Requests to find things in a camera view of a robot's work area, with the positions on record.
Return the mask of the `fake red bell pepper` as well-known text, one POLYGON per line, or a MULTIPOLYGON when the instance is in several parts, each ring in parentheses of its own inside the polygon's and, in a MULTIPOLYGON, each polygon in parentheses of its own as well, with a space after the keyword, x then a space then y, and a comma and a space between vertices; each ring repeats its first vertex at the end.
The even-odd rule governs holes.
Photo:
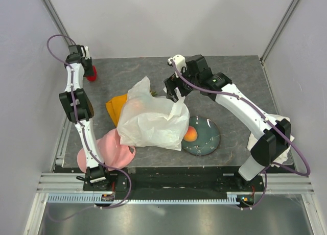
POLYGON ((88 76, 86 76, 86 79, 89 82, 94 82, 97 79, 97 76, 98 76, 97 69, 96 69, 96 67, 94 65, 92 66, 91 71, 92 72, 88 76))

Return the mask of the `white plastic bag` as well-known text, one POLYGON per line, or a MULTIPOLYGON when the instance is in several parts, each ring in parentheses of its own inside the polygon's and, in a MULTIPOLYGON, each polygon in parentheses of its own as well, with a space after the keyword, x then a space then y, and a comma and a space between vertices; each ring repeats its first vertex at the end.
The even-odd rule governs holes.
POLYGON ((179 92, 177 102, 154 97, 150 86, 150 79, 145 76, 128 90, 117 126, 120 144, 180 151, 190 119, 184 98, 179 92))

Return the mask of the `fake peach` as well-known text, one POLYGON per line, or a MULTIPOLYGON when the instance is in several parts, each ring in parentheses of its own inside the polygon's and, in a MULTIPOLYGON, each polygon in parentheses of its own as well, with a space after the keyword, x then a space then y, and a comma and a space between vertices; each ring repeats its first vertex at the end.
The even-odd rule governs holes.
POLYGON ((194 142, 197 140, 198 133, 193 126, 189 126, 186 134, 183 137, 183 140, 186 142, 194 142))

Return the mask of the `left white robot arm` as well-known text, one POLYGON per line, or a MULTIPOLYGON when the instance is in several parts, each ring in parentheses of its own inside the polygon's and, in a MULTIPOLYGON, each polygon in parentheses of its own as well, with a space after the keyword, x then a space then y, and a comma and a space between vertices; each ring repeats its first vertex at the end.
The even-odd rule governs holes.
POLYGON ((84 191, 109 191, 112 178, 100 154, 92 122, 94 109, 83 88, 83 78, 95 77, 96 69, 87 46, 73 44, 68 50, 69 55, 64 61, 67 85, 64 92, 59 94, 59 100, 82 143, 80 170, 85 176, 78 176, 77 179, 84 182, 84 191))

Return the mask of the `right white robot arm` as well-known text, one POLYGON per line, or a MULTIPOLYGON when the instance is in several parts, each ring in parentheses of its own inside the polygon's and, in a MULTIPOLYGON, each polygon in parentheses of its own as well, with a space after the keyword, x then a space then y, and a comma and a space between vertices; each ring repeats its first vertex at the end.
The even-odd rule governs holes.
POLYGON ((167 98, 173 102, 198 90, 204 96, 223 106, 236 116, 251 132, 254 145, 250 157, 240 166, 234 185, 240 191, 252 186, 253 178, 277 162, 288 159, 291 123, 266 113, 244 96, 232 80, 219 72, 214 74, 202 55, 185 58, 170 57, 168 66, 174 74, 165 79, 167 98))

